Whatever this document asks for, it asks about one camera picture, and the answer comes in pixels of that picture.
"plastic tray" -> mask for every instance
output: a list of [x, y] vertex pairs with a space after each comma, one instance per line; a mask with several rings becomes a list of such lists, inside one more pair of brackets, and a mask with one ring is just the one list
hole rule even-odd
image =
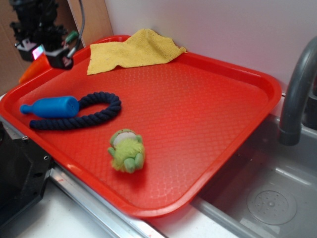
[[[115, 36], [100, 42], [124, 41]], [[50, 69], [8, 92], [0, 114], [121, 211], [157, 217], [191, 201], [269, 114], [281, 97], [266, 74], [193, 53], [167, 64], [120, 68], [87, 76], [90, 48], [70, 71]], [[43, 97], [115, 93], [122, 111], [105, 124], [70, 131], [29, 128], [34, 115], [19, 107]], [[94, 113], [106, 105], [80, 111]], [[146, 162], [133, 174], [115, 171], [107, 152], [111, 136], [129, 128], [142, 135]]]

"tray rim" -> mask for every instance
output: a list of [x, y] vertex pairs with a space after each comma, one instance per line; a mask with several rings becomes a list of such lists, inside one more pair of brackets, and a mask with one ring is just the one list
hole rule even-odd
[[[128, 39], [129, 36], [127, 35], [118, 35], [118, 36], [111, 36], [106, 37], [103, 39], [100, 39], [96, 41], [94, 44], [97, 43], [103, 43], [103, 42], [111, 42], [111, 41], [120, 41], [123, 42], [126, 39]], [[75, 64], [80, 63], [87, 57], [90, 57], [90, 47], [86, 47], [78, 51], [74, 56], [74, 62]], [[243, 75], [244, 78], [236, 79], [233, 78], [232, 75], [228, 76], [230, 78], [233, 78], [235, 80], [239, 80], [248, 84], [252, 84], [254, 86], [257, 86], [258, 88], [262, 89], [268, 96], [268, 103], [265, 105], [265, 107], [262, 108], [261, 112], [257, 114], [257, 116], [251, 121], [251, 123], [243, 129], [243, 131], [230, 143], [228, 148], [221, 153], [221, 155], [214, 161], [213, 165], [215, 163], [222, 163], [224, 164], [232, 155], [232, 150], [230, 150], [230, 147], [233, 146], [234, 148], [237, 148], [251, 135], [251, 133], [258, 127], [258, 125], [266, 118], [266, 116], [269, 114], [269, 112], [275, 107], [275, 105], [279, 102], [281, 98], [281, 87], [278, 83], [278, 81], [273, 78], [272, 76], [252, 70], [249, 68], [245, 68], [242, 66], [238, 66], [235, 64], [227, 63], [221, 60], [208, 58], [202, 55], [198, 55], [195, 53], [186, 53], [182, 54], [178, 58], [174, 59], [175, 62], [180, 62], [184, 64], [188, 64], [190, 66], [195, 66], [200, 69], [206, 69], [210, 70], [204, 66], [202, 66], [201, 62], [207, 62], [209, 64], [217, 65], [222, 68], [226, 68], [228, 71], [228, 74], [235, 73], [236, 75]], [[7, 120], [10, 124], [12, 124], [16, 129], [21, 131], [23, 134], [27, 135], [31, 139], [33, 139], [36, 143], [38, 143], [42, 148], [45, 148], [49, 153], [51, 153], [53, 158], [58, 158], [63, 156], [63, 153], [59, 150], [56, 150], [53, 146], [50, 146], [47, 144], [45, 140], [43, 140], [35, 131], [31, 130], [29, 127], [25, 126], [19, 119], [15, 118], [13, 115], [10, 114], [10, 112], [6, 109], [6, 103], [9, 105], [10, 101], [13, 99], [17, 99], [20, 96], [18, 95], [25, 95], [26, 93], [32, 91], [33, 89], [41, 86], [42, 84], [46, 83], [48, 80], [45, 78], [45, 75], [50, 74], [50, 79], [53, 79], [55, 76], [61, 74], [63, 70], [60, 69], [49, 69], [42, 74], [38, 75], [37, 77], [33, 78], [32, 80], [18, 85], [15, 88], [11, 89], [6, 95], [2, 98], [0, 101], [0, 115], [3, 116], [5, 120]], [[257, 77], [258, 79], [256, 82], [250, 83], [251, 78]], [[268, 85], [271, 86], [271, 91], [265, 91], [264, 88]], [[78, 166], [79, 164], [76, 164], [76, 162], [72, 161], [72, 166]], [[61, 164], [62, 167], [65, 167], [70, 173], [75, 175], [77, 178], [79, 178], [82, 182], [86, 183], [88, 186], [90, 186], [94, 191], [96, 191], [98, 194], [100, 194], [104, 199], [107, 199], [106, 197], [111, 196], [111, 199], [109, 200], [110, 203], [112, 203], [114, 206], [119, 207], [119, 209], [129, 215], [139, 217], [139, 218], [150, 218], [150, 217], [159, 217], [166, 215], [168, 213], [171, 213], [173, 211], [176, 211], [180, 209], [181, 207], [187, 205], [195, 196], [196, 194], [201, 190], [201, 188], [211, 179], [211, 177], [219, 170], [219, 166], [217, 169], [208, 168], [206, 171], [197, 179], [197, 181], [191, 186], [178, 200], [175, 202], [172, 202], [169, 205], [166, 205], [164, 207], [158, 207], [157, 209], [143, 209], [138, 208], [136, 206], [131, 205], [127, 202], [127, 200], [123, 197], [118, 197], [118, 195], [115, 193], [115, 191], [112, 190], [112, 188], [108, 187], [106, 184], [101, 184], [98, 179], [95, 179], [92, 176], [83, 174], [81, 172], [70, 171], [67, 164]]]

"stainless steel sink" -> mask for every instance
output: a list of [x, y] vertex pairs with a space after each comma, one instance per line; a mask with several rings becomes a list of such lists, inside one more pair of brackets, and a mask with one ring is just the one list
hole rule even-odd
[[304, 127], [289, 147], [278, 143], [277, 124], [270, 115], [193, 205], [241, 237], [316, 237], [317, 132]]

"plush frog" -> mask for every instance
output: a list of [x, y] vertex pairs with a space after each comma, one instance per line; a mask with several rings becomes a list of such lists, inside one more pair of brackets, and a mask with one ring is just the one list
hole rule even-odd
[[115, 170], [132, 174], [143, 168], [145, 149], [141, 135], [123, 129], [112, 136], [110, 144], [108, 152], [113, 157], [111, 164]]

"yellow towel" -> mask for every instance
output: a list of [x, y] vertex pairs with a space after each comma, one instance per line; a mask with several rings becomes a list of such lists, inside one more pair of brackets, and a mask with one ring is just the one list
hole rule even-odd
[[117, 65], [130, 68], [167, 63], [186, 52], [171, 38], [150, 29], [139, 30], [125, 42], [92, 44], [90, 49], [87, 75], [107, 72]]

